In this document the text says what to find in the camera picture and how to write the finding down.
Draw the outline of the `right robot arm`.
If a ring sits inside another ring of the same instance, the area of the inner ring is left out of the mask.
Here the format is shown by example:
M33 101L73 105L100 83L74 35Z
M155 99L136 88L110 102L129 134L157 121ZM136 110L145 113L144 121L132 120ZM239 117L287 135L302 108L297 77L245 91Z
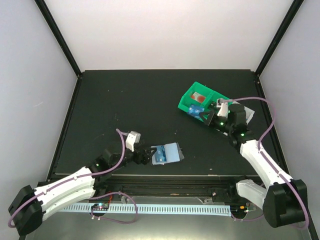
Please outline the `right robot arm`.
M200 111L199 117L205 125L227 134L230 144L249 162L264 184L240 180L228 187L228 198L234 202L242 198L249 200L262 210L273 228L304 222L303 229L306 229L309 226L307 186L283 171L255 138L247 126L245 107L223 102L218 111Z

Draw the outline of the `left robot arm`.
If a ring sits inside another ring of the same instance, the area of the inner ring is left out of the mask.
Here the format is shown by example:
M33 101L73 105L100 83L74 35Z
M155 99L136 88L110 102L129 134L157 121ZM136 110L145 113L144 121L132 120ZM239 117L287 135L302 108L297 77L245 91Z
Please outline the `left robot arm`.
M103 199L108 192L104 181L111 173L130 162L146 165L156 147L134 144L133 150L124 145L107 147L101 155L75 173L47 185L22 187L8 208L8 227L20 236L36 230L46 219L62 208L86 199Z

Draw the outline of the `blue credit card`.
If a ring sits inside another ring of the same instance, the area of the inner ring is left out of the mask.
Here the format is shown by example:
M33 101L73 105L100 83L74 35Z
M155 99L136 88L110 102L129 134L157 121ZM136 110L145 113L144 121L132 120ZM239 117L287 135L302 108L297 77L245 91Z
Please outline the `blue credit card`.
M200 113L203 113L205 111L205 109L199 105L195 105L195 104L191 104L188 108L188 111L187 111L187 114L194 117L194 118L197 118L197 119L200 119Z

